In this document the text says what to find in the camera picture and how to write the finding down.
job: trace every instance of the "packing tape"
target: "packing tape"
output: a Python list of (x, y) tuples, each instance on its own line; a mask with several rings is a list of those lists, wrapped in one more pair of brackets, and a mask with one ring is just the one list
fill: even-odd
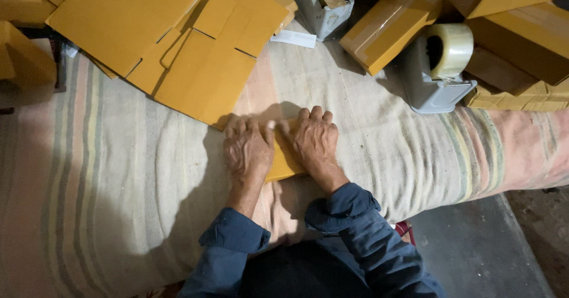
[(451, 80), (460, 75), (474, 50), (470, 28), (463, 23), (432, 25), (424, 35), (431, 58), (431, 78)]

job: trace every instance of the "blue shirt sleeve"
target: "blue shirt sleeve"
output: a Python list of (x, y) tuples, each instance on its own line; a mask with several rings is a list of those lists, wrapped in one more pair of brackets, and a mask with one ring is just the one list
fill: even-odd
[(237, 297), (247, 254), (265, 249), (270, 238), (248, 217), (223, 208), (200, 237), (204, 251), (178, 298)]
[(416, 248), (401, 240), (380, 209), (371, 192), (349, 183), (329, 200), (313, 201), (304, 221), (313, 230), (339, 232), (375, 295), (444, 297), (443, 288), (426, 272)]

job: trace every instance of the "left hand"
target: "left hand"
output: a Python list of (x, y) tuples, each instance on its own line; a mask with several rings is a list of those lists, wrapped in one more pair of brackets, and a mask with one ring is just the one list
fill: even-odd
[(233, 119), (225, 128), (224, 154), (233, 182), (226, 206), (249, 218), (273, 165), (273, 129), (274, 122), (269, 121), (261, 133), (253, 118)]

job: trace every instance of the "right hand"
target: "right hand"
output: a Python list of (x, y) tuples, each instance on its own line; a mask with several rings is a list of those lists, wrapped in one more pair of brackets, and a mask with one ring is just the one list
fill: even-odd
[(332, 123), (330, 111), (322, 113), (315, 106), (298, 113), (298, 131), (290, 132), (287, 121), (279, 123), (282, 134), (293, 146), (298, 160), (328, 195), (350, 182), (336, 161), (338, 127)]

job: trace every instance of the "beige blanket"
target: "beige blanket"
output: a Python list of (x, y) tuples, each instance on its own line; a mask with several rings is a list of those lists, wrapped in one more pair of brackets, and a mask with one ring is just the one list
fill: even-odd
[[(0, 116), (0, 296), (128, 297), (184, 279), (228, 192), (224, 135), (85, 56), (68, 79), (52, 102)], [(341, 166), (391, 222), (569, 180), (569, 111), (416, 114), (394, 66), (365, 76), (337, 42), (269, 43), (235, 112), (313, 105), (335, 114)], [(266, 185), (254, 220), (273, 244), (314, 236), (303, 213), (319, 192), (309, 177)]]

